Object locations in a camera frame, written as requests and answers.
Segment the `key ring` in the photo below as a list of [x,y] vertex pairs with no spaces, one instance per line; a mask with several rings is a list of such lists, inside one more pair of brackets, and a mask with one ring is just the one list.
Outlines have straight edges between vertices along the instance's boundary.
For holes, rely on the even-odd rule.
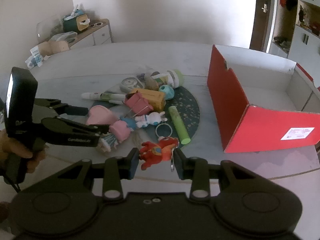
[[[161,125],[167,125],[167,126],[170,127],[170,134],[168,136],[159,136],[158,135],[157,130],[158,130],[159,126],[161,126]],[[160,138],[160,137],[170,137],[172,135],[172,127],[169,124],[165,123],[165,122],[161,123],[161,124],[158,124],[157,127],[156,127],[156,135],[158,136],[158,138]]]
[[171,149],[171,164],[170,164],[171,172],[174,172],[173,152],[175,149],[177,149],[179,147],[179,144],[180,144],[180,142],[178,140],[178,145],[175,148]]

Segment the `white bunny figurine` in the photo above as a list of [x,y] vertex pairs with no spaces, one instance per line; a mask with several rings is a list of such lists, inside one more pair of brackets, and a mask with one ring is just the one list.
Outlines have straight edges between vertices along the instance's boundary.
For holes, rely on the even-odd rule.
[[152,112],[149,115],[136,116],[135,121],[137,122],[138,128],[147,127],[149,124],[158,125],[168,119],[164,117],[165,112],[157,113]]

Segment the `sticker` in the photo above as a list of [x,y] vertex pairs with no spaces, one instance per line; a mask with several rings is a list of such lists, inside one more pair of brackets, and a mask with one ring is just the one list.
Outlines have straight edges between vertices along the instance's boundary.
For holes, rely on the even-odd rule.
[[308,128],[290,128],[290,130],[281,138],[281,140],[295,140],[306,138],[314,129],[314,127]]

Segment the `red cardboard box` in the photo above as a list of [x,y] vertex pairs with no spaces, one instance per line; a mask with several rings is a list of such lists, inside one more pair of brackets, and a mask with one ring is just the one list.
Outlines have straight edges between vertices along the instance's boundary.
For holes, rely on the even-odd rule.
[[288,149],[320,140],[320,92],[291,60],[214,45],[207,84],[226,153]]

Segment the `sunglasses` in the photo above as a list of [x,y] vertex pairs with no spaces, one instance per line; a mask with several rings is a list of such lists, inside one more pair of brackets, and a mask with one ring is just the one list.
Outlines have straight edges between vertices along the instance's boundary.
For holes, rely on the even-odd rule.
[[95,27],[95,26],[101,26],[103,23],[95,23],[95,24],[90,24],[89,26],[92,28],[92,27]]

